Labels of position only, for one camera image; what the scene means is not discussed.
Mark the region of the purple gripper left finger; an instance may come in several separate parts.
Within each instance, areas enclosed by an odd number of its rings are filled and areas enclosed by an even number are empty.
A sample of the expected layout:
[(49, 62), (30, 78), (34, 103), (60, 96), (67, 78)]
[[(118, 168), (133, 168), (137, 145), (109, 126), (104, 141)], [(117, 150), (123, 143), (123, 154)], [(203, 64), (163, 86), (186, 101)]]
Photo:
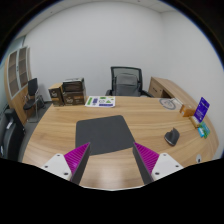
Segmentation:
[(67, 154), (55, 154), (42, 169), (78, 185), (90, 155), (90, 144), (79, 146)]

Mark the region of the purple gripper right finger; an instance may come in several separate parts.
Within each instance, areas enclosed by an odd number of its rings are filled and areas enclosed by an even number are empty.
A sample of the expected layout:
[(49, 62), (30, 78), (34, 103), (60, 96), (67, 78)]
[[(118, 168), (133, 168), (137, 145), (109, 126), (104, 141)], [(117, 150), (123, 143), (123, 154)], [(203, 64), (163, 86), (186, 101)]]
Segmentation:
[(133, 155), (145, 184), (152, 183), (183, 168), (169, 154), (158, 154), (136, 142), (133, 143)]

